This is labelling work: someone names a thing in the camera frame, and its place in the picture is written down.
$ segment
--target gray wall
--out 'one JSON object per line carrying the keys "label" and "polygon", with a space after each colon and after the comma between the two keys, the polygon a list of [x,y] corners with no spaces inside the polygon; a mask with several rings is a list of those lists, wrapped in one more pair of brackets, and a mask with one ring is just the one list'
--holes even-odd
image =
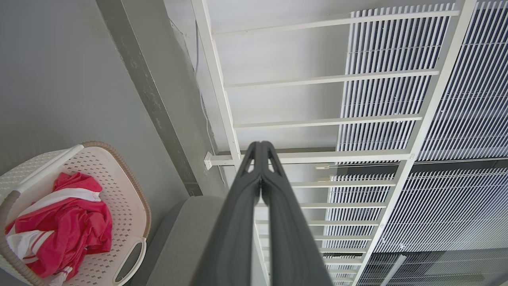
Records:
{"label": "gray wall", "polygon": [[107,142],[138,178],[156,229],[188,195],[95,1],[2,1],[0,39],[0,174],[43,152]]}

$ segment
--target white stripe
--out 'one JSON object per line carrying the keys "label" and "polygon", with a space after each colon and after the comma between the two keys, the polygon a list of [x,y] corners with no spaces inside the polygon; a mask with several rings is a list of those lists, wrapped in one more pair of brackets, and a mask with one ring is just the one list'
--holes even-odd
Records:
{"label": "white stripe", "polygon": [[83,188],[66,188],[56,192],[52,192],[51,194],[45,196],[44,198],[38,200],[35,204],[26,208],[26,210],[22,211],[18,217],[29,214],[36,210],[40,210],[44,207],[50,206],[52,204],[63,201],[67,198],[80,198],[90,202],[100,202],[98,192],[93,192]]}
{"label": "white stripe", "polygon": [[[18,233],[8,235],[6,237],[7,243],[12,251],[18,256],[19,259],[23,259],[25,257],[33,256],[37,254],[37,251],[41,247],[42,243],[48,239],[48,237],[54,231],[43,232],[39,230]],[[32,246],[37,241],[36,246],[34,247],[34,251],[32,251]]]}
{"label": "white stripe", "polygon": [[62,272],[58,273],[55,278],[51,282],[48,283],[49,286],[61,286],[63,282],[67,279],[67,275],[72,271],[72,267],[65,267]]}
{"label": "white stripe", "polygon": [[39,251],[39,248],[41,248],[42,244],[48,239],[48,237],[50,235],[53,234],[53,232],[55,231],[49,231],[49,232],[46,232],[45,234],[42,235],[42,237],[37,241],[37,243],[35,243],[35,245],[32,247],[33,249],[33,253],[37,254],[37,252]]}
{"label": "white stripe", "polygon": [[36,256],[36,257],[32,257],[32,258],[29,258],[29,259],[22,259],[23,263],[25,264],[30,264],[30,263],[34,263],[35,261],[39,260],[39,258]]}

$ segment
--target metal beam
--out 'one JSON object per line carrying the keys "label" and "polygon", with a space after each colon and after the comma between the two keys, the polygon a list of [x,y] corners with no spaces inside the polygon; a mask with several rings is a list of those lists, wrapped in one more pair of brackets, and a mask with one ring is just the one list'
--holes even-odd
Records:
{"label": "metal beam", "polygon": [[[256,220],[256,224],[270,224],[269,220]],[[379,225],[376,220],[308,220],[308,225],[312,226],[326,226],[326,225],[340,225],[340,226],[371,226]]]}
{"label": "metal beam", "polygon": [[392,266],[392,269],[390,269],[390,272],[388,272],[388,274],[386,275],[385,279],[382,281],[380,286],[388,285],[388,282],[390,282],[390,279],[392,279],[393,275],[397,273],[397,270],[399,270],[399,268],[402,266],[402,263],[406,261],[406,258],[407,258],[406,256],[399,255],[399,258],[397,258],[397,261]]}
{"label": "metal beam", "polygon": [[294,85],[306,85],[306,84],[317,84],[317,83],[344,82],[344,81],[353,81],[353,80],[367,80],[367,79],[394,78],[394,77],[407,77],[407,76],[427,76],[427,75],[438,75],[438,74],[439,74],[439,71],[435,70],[435,69],[419,69],[419,70],[389,71],[389,72],[368,72],[368,73],[357,73],[357,74],[320,76],[320,77],[311,77],[311,78],[284,79],[284,80],[273,80],[273,81],[227,84],[227,85],[225,85],[225,88],[227,90],[245,89],[245,88],[265,89],[265,88],[291,87]]}
{"label": "metal beam", "polygon": [[208,13],[208,5],[206,0],[192,0],[194,16],[199,28],[201,36],[201,43],[205,53],[206,63],[210,71],[212,79],[213,90],[215,91],[215,98],[219,106],[220,117],[222,119],[224,130],[226,131],[226,138],[228,140],[229,149],[232,159],[236,165],[240,164],[240,147],[238,145],[238,138],[236,131],[233,128],[233,115],[229,105],[228,93],[224,89],[224,77],[222,67],[220,66],[219,55],[217,46],[212,36],[212,28],[210,23],[210,15]]}
{"label": "metal beam", "polygon": [[351,269],[327,269],[330,274],[356,274],[356,270]]}
{"label": "metal beam", "polygon": [[[269,239],[270,235],[259,235],[260,239]],[[372,240],[372,236],[369,235],[315,235],[314,240]]]}
{"label": "metal beam", "polygon": [[[331,151],[331,152],[303,152],[282,153],[279,159],[282,164],[307,164],[329,162],[365,162],[408,160],[411,153],[407,150],[369,150],[369,151]],[[231,155],[208,156],[205,162],[210,166],[233,166],[235,160]]]}
{"label": "metal beam", "polygon": [[367,116],[367,117],[333,118],[333,119],[301,120],[301,121],[285,121],[285,122],[248,123],[235,125],[234,128],[236,130],[253,130],[253,129],[330,126],[330,125],[377,123],[377,122],[402,122],[402,121],[416,121],[421,119],[422,119],[421,115],[406,114],[406,115]]}
{"label": "metal beam", "polygon": [[[307,147],[307,148],[283,148],[275,149],[277,154],[282,153],[304,153],[304,152],[333,152],[335,147]],[[246,150],[240,151],[241,154],[245,154]],[[217,155],[230,155],[229,151],[219,151]]]}
{"label": "metal beam", "polygon": [[349,277],[330,277],[332,279],[332,282],[353,282],[353,278]]}
{"label": "metal beam", "polygon": [[[341,258],[325,258],[325,265],[362,265],[362,259],[341,259]],[[270,262],[270,257],[265,257],[265,262]]]}
{"label": "metal beam", "polygon": [[[267,208],[266,204],[257,204],[257,208]],[[385,203],[301,203],[302,209],[383,209]]]}
{"label": "metal beam", "polygon": [[291,187],[298,188],[347,188],[347,187],[392,187],[393,180],[365,180],[365,181],[330,181],[330,182],[293,182]]}
{"label": "metal beam", "polygon": [[[263,251],[269,251],[269,246],[263,246]],[[365,253],[365,248],[318,248],[321,253]]]}
{"label": "metal beam", "polygon": [[409,176],[409,172],[411,171],[411,168],[421,151],[423,142],[430,129],[430,125],[432,124],[432,120],[437,107],[439,106],[441,97],[452,74],[462,42],[469,29],[468,27],[471,22],[471,17],[476,10],[476,4],[477,0],[457,0],[455,3],[455,9],[460,10],[460,16],[458,18],[451,18],[449,21],[449,26],[441,45],[439,59],[436,63],[436,69],[440,70],[440,74],[439,76],[433,76],[430,79],[429,88],[427,89],[427,93],[420,110],[420,114],[423,114],[423,119],[415,123],[411,136],[409,137],[409,143],[406,147],[406,149],[410,150],[410,153],[413,155],[409,160],[401,161],[401,164],[397,168],[397,173],[395,174],[397,185],[390,188],[390,191],[388,192],[385,200],[388,205],[380,214],[380,225],[379,227],[375,227],[376,230],[374,232],[373,239],[368,243],[368,250],[367,253],[365,253],[364,263],[358,269],[358,274],[355,276],[353,286],[357,285],[363,271],[365,270],[367,262],[374,252],[374,249],[383,234],[383,230],[392,215],[400,193],[402,192],[402,188]]}
{"label": "metal beam", "polygon": [[390,14],[390,15],[377,15],[377,16],[366,16],[366,17],[346,17],[342,19],[316,21],[310,23],[292,24],[292,25],[281,25],[272,27],[252,28],[248,30],[231,31],[231,32],[217,32],[213,35],[218,37],[231,37],[231,36],[247,36],[257,33],[270,33],[270,32],[283,32],[292,30],[301,30],[307,28],[326,27],[335,25],[347,25],[354,23],[363,22],[377,22],[377,21],[389,21],[389,20],[400,20],[400,19],[415,19],[415,18],[428,18],[428,17],[446,17],[446,16],[458,16],[459,11],[434,11],[434,12],[420,12],[420,13],[404,13],[404,14]]}

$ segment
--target white ceiling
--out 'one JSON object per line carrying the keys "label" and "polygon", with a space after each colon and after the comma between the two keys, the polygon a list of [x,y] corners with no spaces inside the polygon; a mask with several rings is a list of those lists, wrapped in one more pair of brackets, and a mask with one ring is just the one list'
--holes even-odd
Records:
{"label": "white ceiling", "polygon": [[[360,0],[256,2],[210,0],[214,32],[302,23],[348,17],[362,9],[444,1]],[[196,67],[196,27],[190,0],[165,0],[169,18],[180,31],[182,45]],[[225,84],[344,74],[349,26],[329,26],[288,32],[219,37],[216,44]],[[219,151],[228,151],[205,55],[199,44],[197,80]],[[337,118],[342,83],[301,85],[272,89],[231,90],[229,100],[235,124]],[[278,149],[335,147],[337,126],[238,131],[241,150],[252,141],[268,140]]]}

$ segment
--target red cloth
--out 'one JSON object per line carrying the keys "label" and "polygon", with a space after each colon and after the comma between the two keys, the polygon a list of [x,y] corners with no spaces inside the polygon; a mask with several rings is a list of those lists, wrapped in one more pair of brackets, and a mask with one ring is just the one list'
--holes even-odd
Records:
{"label": "red cloth", "polygon": [[[55,180],[53,192],[65,188],[84,188],[93,192],[102,187],[91,176],[61,173]],[[33,230],[54,231],[37,252],[38,260],[27,264],[44,278],[72,267],[67,280],[78,273],[86,254],[108,252],[111,249],[112,219],[106,203],[81,198],[66,198],[14,221],[16,233]]]}

